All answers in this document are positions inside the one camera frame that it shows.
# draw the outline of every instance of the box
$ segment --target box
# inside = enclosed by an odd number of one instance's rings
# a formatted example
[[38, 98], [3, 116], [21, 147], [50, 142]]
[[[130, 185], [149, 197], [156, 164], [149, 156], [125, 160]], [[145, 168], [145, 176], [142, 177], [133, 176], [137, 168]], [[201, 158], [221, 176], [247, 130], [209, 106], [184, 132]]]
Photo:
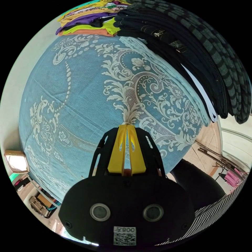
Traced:
[[37, 197], [37, 199], [40, 200], [48, 208], [50, 208], [52, 206], [52, 203], [48, 199], [46, 199], [42, 194], [40, 194]]

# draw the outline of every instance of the qr code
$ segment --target qr code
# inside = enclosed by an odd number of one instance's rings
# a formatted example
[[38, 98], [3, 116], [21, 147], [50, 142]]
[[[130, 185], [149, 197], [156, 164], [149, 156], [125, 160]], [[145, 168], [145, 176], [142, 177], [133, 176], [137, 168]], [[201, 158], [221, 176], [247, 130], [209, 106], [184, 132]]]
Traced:
[[136, 233], [114, 233], [114, 245], [119, 246], [135, 246], [136, 245]]

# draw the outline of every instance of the person's leg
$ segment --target person's leg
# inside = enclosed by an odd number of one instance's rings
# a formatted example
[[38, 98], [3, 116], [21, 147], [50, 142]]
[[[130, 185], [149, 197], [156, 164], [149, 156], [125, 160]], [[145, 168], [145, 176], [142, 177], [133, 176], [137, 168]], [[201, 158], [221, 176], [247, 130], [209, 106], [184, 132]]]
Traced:
[[171, 174], [189, 194], [195, 211], [215, 203], [225, 195], [224, 190], [211, 176], [183, 159]]

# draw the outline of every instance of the black and white striped fabric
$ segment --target black and white striped fabric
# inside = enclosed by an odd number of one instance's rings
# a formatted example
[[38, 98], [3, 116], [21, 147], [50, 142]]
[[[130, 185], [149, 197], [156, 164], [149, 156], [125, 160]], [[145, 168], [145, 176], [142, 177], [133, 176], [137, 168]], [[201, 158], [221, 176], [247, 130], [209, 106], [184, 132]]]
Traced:
[[229, 195], [225, 195], [220, 200], [215, 202], [212, 205], [203, 207], [195, 212], [195, 220], [190, 227], [190, 229], [187, 231], [187, 233], [175, 240], [175, 241], [169, 241], [169, 239], [163, 243], [156, 244], [155, 246], [159, 245], [166, 245], [169, 243], [174, 243], [177, 241], [181, 241], [185, 238], [188, 238], [192, 235], [195, 235], [207, 227], [211, 226], [214, 222], [216, 222], [227, 210], [228, 208], [233, 204], [234, 200], [239, 195], [240, 191], [242, 190], [247, 178]]

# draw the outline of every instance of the pink striped cloth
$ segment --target pink striped cloth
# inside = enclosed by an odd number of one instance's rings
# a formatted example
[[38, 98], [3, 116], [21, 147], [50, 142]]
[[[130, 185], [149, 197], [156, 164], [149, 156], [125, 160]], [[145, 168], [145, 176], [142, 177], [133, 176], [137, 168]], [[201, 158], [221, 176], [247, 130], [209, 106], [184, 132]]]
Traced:
[[[242, 173], [237, 170], [236, 168], [234, 169], [238, 174], [242, 175]], [[226, 181], [227, 181], [227, 184], [232, 186], [232, 187], [236, 187], [238, 184], [241, 183], [241, 180], [240, 178], [233, 172], [231, 171], [228, 171], [225, 178], [224, 178]]]

